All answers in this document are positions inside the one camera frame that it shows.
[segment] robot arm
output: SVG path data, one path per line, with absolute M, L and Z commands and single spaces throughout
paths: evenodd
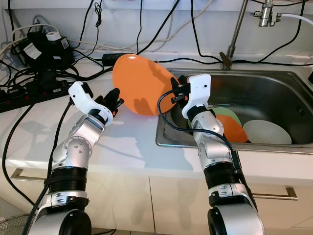
M 200 74 L 188 79 L 172 79 L 175 98 L 179 102 L 182 115 L 189 119 L 192 129 L 205 129 L 221 136 L 222 123 L 207 110 L 210 97 L 211 76 Z M 198 156 L 208 185 L 208 212 L 211 235 L 264 235 L 263 223 L 257 212 L 253 195 L 248 188 L 238 153 L 218 136 L 194 132 L 198 145 Z
M 119 89 L 94 101 L 85 86 L 75 82 L 68 91 L 84 115 L 53 152 L 51 177 L 45 181 L 50 185 L 49 193 L 43 198 L 29 235 L 42 235 L 45 231 L 58 235 L 91 234 L 91 222 L 84 212 L 89 203 L 85 192 L 89 158 L 124 101 L 118 99 Z

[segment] faucet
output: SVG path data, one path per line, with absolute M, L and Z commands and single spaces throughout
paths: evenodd
M 227 54 L 225 55 L 222 51 L 220 52 L 220 57 L 223 61 L 223 64 L 221 65 L 221 68 L 223 70 L 229 70 L 231 69 L 231 66 L 233 64 L 233 56 L 236 49 L 236 41 L 238 38 L 238 34 L 240 31 L 241 24 L 243 22 L 243 18 L 246 11 L 246 6 L 248 4 L 249 0 L 243 0 L 243 5 L 241 7 L 239 17 L 237 20 L 237 24 L 235 27 L 235 31 L 231 40 L 231 43 L 228 47 Z M 273 9 L 273 0 L 265 0 L 264 4 L 262 5 L 262 11 L 256 11 L 252 12 L 251 15 L 254 17 L 257 17 L 260 19 L 259 27 L 267 27 L 274 26 L 276 22 L 279 22 L 281 17 L 281 13 L 272 12 Z

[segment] cabinet handle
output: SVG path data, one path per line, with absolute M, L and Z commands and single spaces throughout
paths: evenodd
M 23 172 L 23 169 L 17 168 L 11 175 L 11 180 L 36 181 L 36 182 L 42 182 L 45 180 L 45 178 L 40 178 L 40 177 L 21 176 L 22 172 Z
M 295 194 L 295 191 L 293 188 L 286 188 L 286 191 L 288 195 L 253 193 L 253 196 L 255 198 L 298 201 L 297 194 Z

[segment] sink basin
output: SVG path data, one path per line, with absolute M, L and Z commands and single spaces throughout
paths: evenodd
M 313 153 L 313 92 L 293 72 L 168 69 L 175 77 L 207 73 L 212 77 L 210 105 L 230 104 L 242 125 L 261 119 L 284 128 L 292 144 L 232 143 L 238 150 Z M 174 125 L 188 128 L 179 105 L 165 114 Z M 197 147 L 192 133 L 172 129 L 159 118 L 156 143 Z

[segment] orange plate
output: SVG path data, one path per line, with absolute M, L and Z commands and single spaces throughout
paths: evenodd
M 119 97 L 134 113 L 146 116 L 158 115 L 157 101 L 172 89 L 171 77 L 174 76 L 161 65 L 133 54 L 121 56 L 113 69 L 113 85 L 120 89 Z M 162 100 L 163 113 L 174 106 L 172 97 L 170 94 Z
M 247 142 L 248 136 L 245 130 L 230 116 L 216 115 L 216 118 L 224 126 L 224 135 L 230 142 Z

